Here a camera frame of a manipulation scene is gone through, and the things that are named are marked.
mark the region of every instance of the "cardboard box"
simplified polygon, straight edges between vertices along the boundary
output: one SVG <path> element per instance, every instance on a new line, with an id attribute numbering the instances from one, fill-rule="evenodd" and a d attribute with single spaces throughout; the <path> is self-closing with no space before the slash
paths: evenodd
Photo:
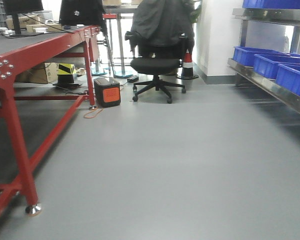
<path id="1" fill-rule="evenodd" d="M 29 17 L 27 16 L 20 16 L 19 17 L 19 24 L 20 24 L 20 28 L 21 29 L 25 29 L 27 27 L 27 25 L 30 24 L 40 24 L 40 18 L 36 15 L 29 15 Z M 14 22 L 12 21 L 12 18 L 7 18 L 6 19 L 6 25 L 8 27 L 8 29 L 14 30 Z"/>
<path id="2" fill-rule="evenodd" d="M 142 0 L 131 0 L 132 5 L 139 5 L 142 2 Z"/>
<path id="3" fill-rule="evenodd" d="M 26 31 L 28 33 L 35 33 L 36 28 L 48 28 L 47 32 L 57 32 L 62 31 L 61 24 L 58 23 L 47 23 L 47 24 L 30 24 L 26 26 Z"/>
<path id="4" fill-rule="evenodd" d="M 48 84 L 58 80 L 59 65 L 55 62 L 43 62 L 16 76 L 15 82 Z"/>
<path id="5" fill-rule="evenodd" d="M 120 6 L 121 0 L 102 0 L 104 6 Z"/>

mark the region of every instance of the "black jacket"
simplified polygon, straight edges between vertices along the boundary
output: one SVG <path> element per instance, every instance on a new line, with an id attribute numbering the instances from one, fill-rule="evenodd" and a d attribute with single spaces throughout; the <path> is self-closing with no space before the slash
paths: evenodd
<path id="1" fill-rule="evenodd" d="M 143 0 L 134 13 L 131 31 L 153 46 L 175 45 L 185 33 L 191 52 L 195 41 L 190 11 L 183 0 Z"/>

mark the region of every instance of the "yellow and black striped tape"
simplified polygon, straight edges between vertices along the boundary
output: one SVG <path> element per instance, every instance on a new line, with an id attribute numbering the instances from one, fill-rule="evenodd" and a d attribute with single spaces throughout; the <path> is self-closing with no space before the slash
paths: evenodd
<path id="1" fill-rule="evenodd" d="M 68 63 L 59 63 L 58 75 L 72 75 L 76 71 L 75 65 Z"/>

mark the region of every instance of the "traffic cone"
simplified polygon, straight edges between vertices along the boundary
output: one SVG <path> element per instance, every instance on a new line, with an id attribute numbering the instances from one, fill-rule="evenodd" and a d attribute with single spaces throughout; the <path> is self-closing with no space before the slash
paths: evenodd
<path id="1" fill-rule="evenodd" d="M 77 82 L 77 72 L 75 65 L 69 63 L 59 63 L 58 82 L 54 86 L 69 88 L 78 87 L 81 84 Z"/>
<path id="2" fill-rule="evenodd" d="M 184 80 L 191 80 L 198 78 L 198 75 L 194 74 L 194 64 L 192 62 L 191 54 L 189 53 L 189 50 L 186 50 L 183 65 L 182 65 L 182 72 L 181 75 L 178 75 L 178 79 L 184 79 Z"/>

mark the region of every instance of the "chair base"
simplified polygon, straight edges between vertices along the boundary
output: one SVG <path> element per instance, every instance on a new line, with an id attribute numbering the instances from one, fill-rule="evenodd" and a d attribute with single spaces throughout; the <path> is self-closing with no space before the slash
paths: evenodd
<path id="1" fill-rule="evenodd" d="M 172 95 L 171 93 L 168 91 L 168 89 L 166 88 L 166 86 L 168 87 L 179 87 L 182 88 L 182 93 L 185 94 L 187 92 L 186 90 L 186 86 L 183 84 L 178 84 L 178 83 L 173 83 L 173 82 L 168 82 L 168 81 L 163 81 L 162 79 L 159 78 L 158 75 L 154 75 L 153 76 L 153 80 L 152 81 L 144 81 L 144 82 L 136 82 L 133 84 L 133 90 L 136 91 L 137 90 L 137 85 L 146 85 L 144 88 L 140 89 L 139 91 L 137 91 L 134 94 L 134 97 L 132 98 L 132 100 L 134 102 L 138 101 L 138 95 L 142 94 L 143 92 L 155 88 L 156 91 L 162 90 L 167 96 L 167 103 L 171 104 L 172 103 Z"/>

